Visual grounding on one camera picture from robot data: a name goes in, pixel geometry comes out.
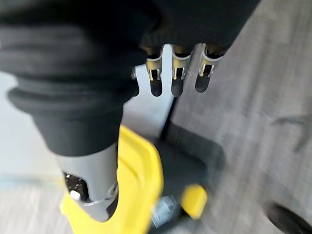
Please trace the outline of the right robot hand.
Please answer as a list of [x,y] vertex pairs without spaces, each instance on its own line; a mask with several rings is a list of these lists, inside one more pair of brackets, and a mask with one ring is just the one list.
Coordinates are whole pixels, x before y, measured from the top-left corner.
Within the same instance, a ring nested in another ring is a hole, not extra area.
[[123,106],[138,93],[133,69],[165,44],[188,55],[227,52],[256,0],[3,0],[0,69],[10,102],[31,115],[56,154],[68,192],[94,220],[118,203]]

